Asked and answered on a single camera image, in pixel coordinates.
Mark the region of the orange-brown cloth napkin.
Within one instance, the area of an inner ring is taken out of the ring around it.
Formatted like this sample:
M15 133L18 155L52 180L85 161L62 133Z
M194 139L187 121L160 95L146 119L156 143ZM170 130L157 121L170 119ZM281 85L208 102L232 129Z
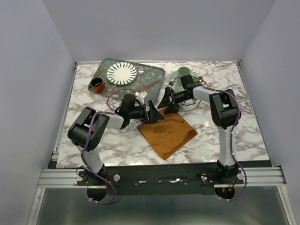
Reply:
M166 114L164 120L141 124L137 128L163 160L167 160L197 135L197 131L178 113Z

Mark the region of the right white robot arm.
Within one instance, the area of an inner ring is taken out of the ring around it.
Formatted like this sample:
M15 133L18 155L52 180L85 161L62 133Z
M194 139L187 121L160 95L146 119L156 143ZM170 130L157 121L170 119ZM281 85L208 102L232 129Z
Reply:
M187 100L201 100L210 104L211 117L219 133L219 157L217 160L216 179L225 184L238 173L239 163L234 154L235 130L241 118L241 110L236 96L231 89L216 90L209 88L204 81L195 82L192 75L180 77L183 91L175 92L174 78L165 88L164 96L158 108L165 108L164 113L176 113L179 104Z

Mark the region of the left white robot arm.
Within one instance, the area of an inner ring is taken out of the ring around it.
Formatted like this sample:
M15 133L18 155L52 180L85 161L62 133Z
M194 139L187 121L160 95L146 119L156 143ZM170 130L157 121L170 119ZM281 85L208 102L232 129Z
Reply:
M104 163L98 153L98 145L109 128L124 129L131 120L139 120L143 124L156 123L163 120L163 115L148 102L149 110L132 94L123 97L121 105L114 112L96 111L85 107L68 131L68 138L78 147L85 168L89 171L88 180L93 185L103 182L104 174L101 171Z

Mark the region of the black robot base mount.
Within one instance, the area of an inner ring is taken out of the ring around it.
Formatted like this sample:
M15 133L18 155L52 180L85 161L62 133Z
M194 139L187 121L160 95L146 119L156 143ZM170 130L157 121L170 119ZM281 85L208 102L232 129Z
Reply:
M222 174L216 163L106 166L99 173L79 171L77 185L96 194L117 195L214 195L221 188L243 185L240 172Z

